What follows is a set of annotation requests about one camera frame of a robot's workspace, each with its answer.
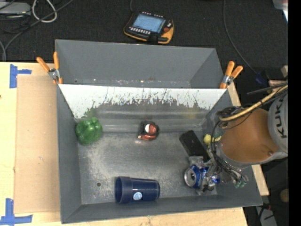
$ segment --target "gray metal bin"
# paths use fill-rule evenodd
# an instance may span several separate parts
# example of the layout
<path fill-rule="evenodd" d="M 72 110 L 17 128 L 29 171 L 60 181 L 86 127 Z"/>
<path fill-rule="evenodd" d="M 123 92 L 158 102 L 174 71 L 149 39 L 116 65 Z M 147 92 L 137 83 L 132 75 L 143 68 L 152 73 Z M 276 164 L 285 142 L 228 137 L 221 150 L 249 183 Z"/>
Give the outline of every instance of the gray metal bin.
<path fill-rule="evenodd" d="M 188 154 L 179 137 L 194 130 L 203 138 L 212 115 L 231 106 L 218 89 L 223 73 L 214 48 L 56 40 L 64 84 L 57 86 L 61 221 L 82 221 L 245 207 L 262 204 L 252 168 L 240 189 L 218 184 L 198 196 L 186 186 Z M 103 136 L 89 146 L 75 126 L 96 116 Z M 141 120 L 160 126 L 153 141 L 136 133 Z M 118 176 L 155 179 L 160 198 L 117 204 Z"/>

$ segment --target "white cable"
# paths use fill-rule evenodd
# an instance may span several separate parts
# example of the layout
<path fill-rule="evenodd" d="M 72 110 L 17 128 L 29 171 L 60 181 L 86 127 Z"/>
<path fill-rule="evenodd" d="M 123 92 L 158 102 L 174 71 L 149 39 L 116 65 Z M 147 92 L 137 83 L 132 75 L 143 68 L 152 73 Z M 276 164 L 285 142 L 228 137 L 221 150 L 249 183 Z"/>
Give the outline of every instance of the white cable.
<path fill-rule="evenodd" d="M 34 0 L 34 2 L 33 2 L 33 5 L 32 5 L 32 14 L 33 14 L 33 16 L 34 16 L 37 20 L 39 20 L 40 18 L 39 18 L 39 17 L 35 14 L 35 12 L 34 12 L 34 8 L 36 7 L 37 1 L 38 1 L 38 0 Z M 53 4 L 51 3 L 51 1 L 50 1 L 50 0 L 46 0 L 46 1 L 49 3 L 49 5 L 50 5 L 51 8 L 53 9 L 53 11 L 55 11 L 55 7 L 54 7 Z M 53 19 L 51 19 L 51 20 L 41 20 L 41 22 L 43 22 L 43 23 L 52 23 L 52 22 L 55 21 L 56 18 L 57 18 L 57 12 L 55 12 L 54 15 L 55 15 L 55 17 L 54 17 Z"/>

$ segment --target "cardboard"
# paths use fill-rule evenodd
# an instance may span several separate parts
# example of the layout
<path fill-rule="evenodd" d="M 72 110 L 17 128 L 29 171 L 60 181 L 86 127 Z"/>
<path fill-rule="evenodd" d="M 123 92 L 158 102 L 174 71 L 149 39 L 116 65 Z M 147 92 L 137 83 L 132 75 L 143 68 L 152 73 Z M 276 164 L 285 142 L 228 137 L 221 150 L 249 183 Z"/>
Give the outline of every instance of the cardboard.
<path fill-rule="evenodd" d="M 15 213 L 59 211 L 55 85 L 18 76 Z"/>

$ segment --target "handheld device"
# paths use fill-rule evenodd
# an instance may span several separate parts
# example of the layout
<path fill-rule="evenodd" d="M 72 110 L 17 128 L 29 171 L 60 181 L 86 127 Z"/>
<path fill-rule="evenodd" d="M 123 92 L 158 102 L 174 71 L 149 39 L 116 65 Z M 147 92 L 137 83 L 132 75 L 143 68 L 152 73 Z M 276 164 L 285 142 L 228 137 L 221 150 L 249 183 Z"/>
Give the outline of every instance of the handheld device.
<path fill-rule="evenodd" d="M 123 31 L 127 36 L 140 41 L 168 44 L 174 33 L 174 23 L 159 14 L 133 12 Z"/>

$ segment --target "clamp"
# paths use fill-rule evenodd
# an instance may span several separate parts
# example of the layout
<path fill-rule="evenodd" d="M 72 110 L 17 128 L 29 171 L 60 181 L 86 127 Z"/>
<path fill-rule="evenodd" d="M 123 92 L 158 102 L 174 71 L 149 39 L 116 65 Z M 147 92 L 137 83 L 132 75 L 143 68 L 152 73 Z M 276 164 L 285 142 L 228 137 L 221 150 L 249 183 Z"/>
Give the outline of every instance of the clamp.
<path fill-rule="evenodd" d="M 240 74 L 240 72 L 243 71 L 244 68 L 241 65 L 237 66 L 236 69 L 233 70 L 234 65 L 235 65 L 235 63 L 233 61 L 230 61 L 228 63 L 226 73 L 225 73 L 224 78 L 223 78 L 223 80 L 220 84 L 220 89 L 227 88 L 233 82 L 233 80 Z"/>
<path fill-rule="evenodd" d="M 53 79 L 55 84 L 62 84 L 63 79 L 60 74 L 60 65 L 58 62 L 57 52 L 53 53 L 53 61 L 55 64 L 54 69 L 50 69 L 49 66 L 45 63 L 45 61 L 41 57 L 37 57 L 37 62 L 43 67 L 43 69 L 49 74 L 49 76 Z"/>

